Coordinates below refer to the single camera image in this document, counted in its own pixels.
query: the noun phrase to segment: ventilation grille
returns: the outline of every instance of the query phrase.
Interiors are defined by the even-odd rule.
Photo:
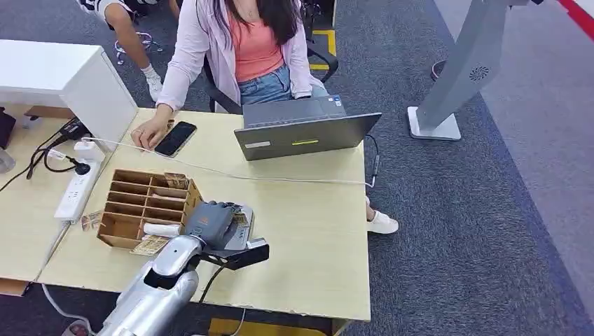
[[[481,81],[487,77],[489,74],[489,68],[486,66],[478,66],[470,71],[470,80],[471,81]]]

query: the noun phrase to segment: black cable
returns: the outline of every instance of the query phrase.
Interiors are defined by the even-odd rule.
[[[22,170],[22,172],[20,172],[19,174],[16,174],[16,175],[14,175],[14,176],[13,176],[13,177],[12,177],[10,180],[8,180],[8,182],[6,182],[6,183],[5,183],[5,184],[2,186],[2,188],[0,188],[0,192],[1,192],[2,190],[6,189],[6,187],[8,187],[8,185],[9,185],[9,184],[11,184],[11,183],[12,183],[12,182],[13,182],[15,179],[17,179],[19,176],[23,175],[23,174],[24,174],[24,173],[25,173],[27,170],[29,170],[29,168],[31,168],[31,166],[33,165],[33,160],[34,160],[34,158],[35,158],[35,155],[36,155],[37,153],[39,153],[39,152],[42,152],[42,151],[44,151],[44,150],[45,150],[45,149],[40,149],[40,148],[37,148],[37,149],[35,150],[35,152],[33,153],[33,155],[31,156],[31,161],[29,162],[29,165],[28,165],[28,166],[27,166],[25,169],[23,169],[23,170]]]
[[[373,160],[373,173],[371,174],[371,185],[375,186],[375,178],[378,177],[378,171],[380,170],[380,147],[378,146],[378,142],[375,140],[373,135],[365,134],[365,136],[371,138],[371,140],[373,140],[373,144],[375,145],[375,159]]]
[[[29,170],[29,167],[31,165],[28,165],[27,168],[23,169],[22,172],[20,172],[19,174],[14,175],[10,180],[8,180],[8,182],[6,182],[6,184],[4,184],[4,186],[2,186],[2,188],[0,188],[0,192],[4,189],[6,189],[6,187],[8,187],[9,184],[11,184],[14,180],[17,179],[17,177],[23,175],[27,170]]]
[[[41,145],[39,145],[39,147],[37,147],[37,150],[39,150],[43,145],[45,145],[46,143],[48,143],[48,141],[50,141],[51,139],[53,139],[53,137],[55,137],[56,135],[58,135],[60,133],[60,130],[62,130],[64,126],[62,126],[56,133],[54,133],[54,135],[51,136],[51,138],[49,138],[48,140],[44,141]],[[47,146],[47,149],[52,149],[54,147],[56,147],[57,145],[65,142],[66,140],[68,140],[68,138],[66,138],[64,135],[62,135],[61,137],[57,138],[56,140],[54,140],[54,142],[52,142],[49,146]],[[30,180],[31,177],[33,177],[33,169],[37,166],[37,164],[43,160],[44,156],[46,156],[48,154],[48,152],[44,152],[41,154],[41,156],[39,156],[36,160],[35,163],[32,163],[32,166],[29,168],[29,172],[27,173],[27,180]]]
[[[53,169],[52,167],[50,167],[48,165],[48,153],[50,152],[49,148],[45,149],[45,153],[43,154],[43,165],[46,166],[46,168],[53,173],[65,173],[65,172],[70,172],[72,169],[76,168],[76,165],[69,167],[69,168],[65,168],[65,169]]]
[[[204,298],[206,297],[206,293],[208,293],[208,290],[210,289],[210,286],[212,285],[212,282],[214,281],[214,278],[216,278],[216,276],[219,275],[219,273],[221,273],[221,271],[223,270],[223,268],[225,268],[225,265],[224,264],[221,265],[219,267],[219,269],[211,276],[210,280],[206,284],[205,291],[202,292],[202,296],[200,297],[200,301],[198,301],[198,303],[204,302]]]
[[[379,153],[380,152],[380,148],[378,147],[378,142],[375,140],[375,137],[371,134],[365,134],[366,137],[371,138],[371,140],[373,140],[373,144],[375,145],[375,152]]]

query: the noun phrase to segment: light wood desk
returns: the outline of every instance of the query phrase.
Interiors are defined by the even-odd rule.
[[[153,115],[140,109],[131,129]],[[364,180],[362,146],[347,150],[247,162],[233,130],[242,117],[181,112],[177,120],[198,127],[176,159],[244,176],[293,179]],[[132,143],[127,136],[126,143]],[[270,259],[236,272],[225,270],[206,301],[228,305],[325,316],[371,319],[364,187],[321,183],[246,181],[165,160],[119,146],[100,176],[86,213],[102,209],[115,169],[178,172],[194,179],[206,200],[244,202],[254,208],[253,237],[264,237]],[[44,269],[39,282],[119,292],[148,260],[111,248],[72,227]],[[214,271],[202,262],[197,301]]]
[[[27,109],[19,111],[18,118]],[[14,108],[6,112],[12,114]],[[68,120],[43,118],[31,129],[15,126],[6,151],[16,160],[14,169],[0,174],[0,187],[28,164],[38,145],[58,131]],[[73,153],[72,142],[56,149]],[[70,166],[70,162],[50,161],[56,169]],[[72,173],[49,172],[40,162],[31,180],[26,174],[17,178],[0,192],[0,278],[33,281],[43,266],[47,251],[61,225],[53,218]]]

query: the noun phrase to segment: power strip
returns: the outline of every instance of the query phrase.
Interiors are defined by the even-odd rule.
[[[101,170],[101,162],[87,160],[79,160],[79,162],[86,163],[91,167],[91,170],[84,175],[72,173],[74,176],[72,176],[60,205],[54,213],[54,218],[61,221],[78,221],[83,215],[83,210]]]

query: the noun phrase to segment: cardboard organizer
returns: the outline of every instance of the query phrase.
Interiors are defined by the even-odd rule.
[[[183,233],[186,221],[201,201],[191,178],[186,189],[177,189],[169,187],[164,175],[117,169],[97,238],[109,246],[133,249],[145,235],[145,223],[180,224]]]

